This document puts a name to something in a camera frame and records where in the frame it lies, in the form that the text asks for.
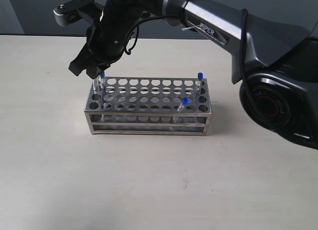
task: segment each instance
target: robotic arm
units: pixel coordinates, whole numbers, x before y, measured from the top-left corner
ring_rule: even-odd
[[[183,24],[232,54],[232,83],[259,125],[296,144],[318,149],[318,39],[302,27],[270,22],[212,0],[73,0],[54,9],[61,26],[85,19],[87,41],[70,64],[91,78],[118,61],[139,24],[165,18]]]

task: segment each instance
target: blue test tube cap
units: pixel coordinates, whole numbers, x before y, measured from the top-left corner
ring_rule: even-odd
[[[189,102],[189,98],[184,97],[184,98],[182,99],[182,101],[181,101],[181,104],[182,104],[183,106],[185,106],[185,105],[188,104],[188,102]]]
[[[202,80],[203,79],[203,73],[198,73],[198,79]]]

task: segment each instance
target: black cable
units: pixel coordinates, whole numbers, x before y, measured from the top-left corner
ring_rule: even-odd
[[[143,19],[139,22],[137,22],[128,32],[128,34],[130,34],[128,36],[128,39],[127,41],[125,42],[125,46],[124,46],[124,52],[127,54],[127,55],[131,55],[131,51],[135,48],[136,44],[137,44],[137,41],[138,41],[138,38],[139,38],[139,26],[145,22],[148,22],[148,21],[151,21],[151,20],[160,20],[160,19],[166,19],[166,18],[176,18],[178,19],[179,16],[177,15],[163,15],[163,16],[156,16],[156,17],[149,17],[149,18],[146,18],[146,19]],[[130,40],[130,37],[131,37],[131,34],[133,33],[133,31],[137,28],[137,32],[136,32],[136,38],[135,38],[135,42],[133,44],[133,46],[131,48],[129,48],[127,50],[127,45],[129,43],[129,40]]]
[[[265,124],[268,126],[269,129],[271,129],[273,132],[276,132],[277,134],[278,131],[274,127],[272,123],[261,113],[261,111],[258,109],[251,91],[248,87],[248,82],[247,78],[245,75],[245,57],[246,57],[246,48],[247,48],[247,18],[248,18],[248,10],[243,9],[243,16],[242,16],[242,25],[241,25],[241,37],[240,37],[240,46],[239,46],[239,68],[242,76],[242,82],[245,88],[245,92],[247,94],[248,100],[254,109],[254,111],[257,113],[257,115],[261,118],[262,121],[265,122]]]

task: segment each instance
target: white table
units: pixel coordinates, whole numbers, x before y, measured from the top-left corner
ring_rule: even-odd
[[[318,151],[253,121],[210,41],[140,40],[108,76],[195,77],[207,137],[95,135],[91,80],[68,71],[84,38],[0,36],[0,230],[315,230]]]

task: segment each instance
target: test tube rack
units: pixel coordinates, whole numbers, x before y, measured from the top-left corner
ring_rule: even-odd
[[[189,103],[177,113],[184,97]],[[206,79],[198,94],[194,78],[105,77],[100,91],[91,86],[84,113],[93,135],[206,136],[212,107]]]

